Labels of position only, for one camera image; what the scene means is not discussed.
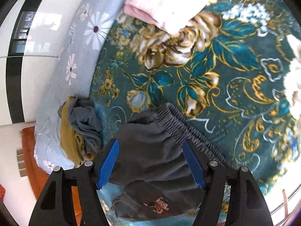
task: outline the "mustard yellow cloth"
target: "mustard yellow cloth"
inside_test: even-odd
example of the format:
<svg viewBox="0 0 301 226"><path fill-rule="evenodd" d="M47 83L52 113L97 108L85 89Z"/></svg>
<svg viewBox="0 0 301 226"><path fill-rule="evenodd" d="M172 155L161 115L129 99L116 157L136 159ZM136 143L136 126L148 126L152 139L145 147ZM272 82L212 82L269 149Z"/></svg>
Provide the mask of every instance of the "mustard yellow cloth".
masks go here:
<svg viewBox="0 0 301 226"><path fill-rule="evenodd" d="M73 96L68 97L61 112L60 146L66 152L69 160L73 161L75 165L80 165L84 160L80 151L85 147L85 143L83 136L74 131L68 122L68 107L72 98Z"/></svg>

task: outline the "green floral blanket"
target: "green floral blanket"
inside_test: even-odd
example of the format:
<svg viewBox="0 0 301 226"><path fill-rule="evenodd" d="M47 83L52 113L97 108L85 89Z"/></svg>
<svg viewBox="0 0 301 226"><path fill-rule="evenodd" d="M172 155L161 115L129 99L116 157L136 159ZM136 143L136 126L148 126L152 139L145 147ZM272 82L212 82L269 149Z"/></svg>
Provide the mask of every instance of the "green floral blanket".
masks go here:
<svg viewBox="0 0 301 226"><path fill-rule="evenodd" d="M211 0L173 36L121 15L90 93L104 139L133 113L171 102L267 194L300 153L283 87L294 58L288 34L301 29L282 0Z"/></svg>

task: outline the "flower center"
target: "flower center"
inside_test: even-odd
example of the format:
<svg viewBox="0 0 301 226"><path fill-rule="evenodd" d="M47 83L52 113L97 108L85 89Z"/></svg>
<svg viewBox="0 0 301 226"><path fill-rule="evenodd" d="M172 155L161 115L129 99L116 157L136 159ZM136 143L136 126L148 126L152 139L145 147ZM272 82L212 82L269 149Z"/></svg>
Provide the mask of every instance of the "flower center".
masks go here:
<svg viewBox="0 0 301 226"><path fill-rule="evenodd" d="M96 33L98 30L99 30L98 26L95 26L95 27L93 28L93 31L94 31L95 33Z"/></svg>

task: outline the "pink folded garment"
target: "pink folded garment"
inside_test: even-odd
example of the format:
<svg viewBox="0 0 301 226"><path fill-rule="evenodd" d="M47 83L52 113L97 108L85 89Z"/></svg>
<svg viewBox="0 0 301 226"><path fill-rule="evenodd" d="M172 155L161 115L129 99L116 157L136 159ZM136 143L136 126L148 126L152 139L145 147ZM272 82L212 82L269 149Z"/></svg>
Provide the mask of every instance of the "pink folded garment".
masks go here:
<svg viewBox="0 0 301 226"><path fill-rule="evenodd" d="M176 34L210 0L126 0L124 13Z"/></svg>

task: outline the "elastic waistband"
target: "elastic waistband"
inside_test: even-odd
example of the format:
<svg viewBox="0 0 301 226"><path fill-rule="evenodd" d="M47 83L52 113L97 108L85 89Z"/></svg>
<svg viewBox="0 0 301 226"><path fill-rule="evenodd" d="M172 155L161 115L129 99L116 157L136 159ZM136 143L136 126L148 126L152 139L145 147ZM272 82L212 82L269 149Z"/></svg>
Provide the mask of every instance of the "elastic waistband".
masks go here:
<svg viewBox="0 0 301 226"><path fill-rule="evenodd" d="M207 140L207 138L188 121L179 109L171 103L158 108L157 123L168 132L177 143L191 139L196 148L206 154L208 159L215 160L224 167L232 167L230 162Z"/></svg>

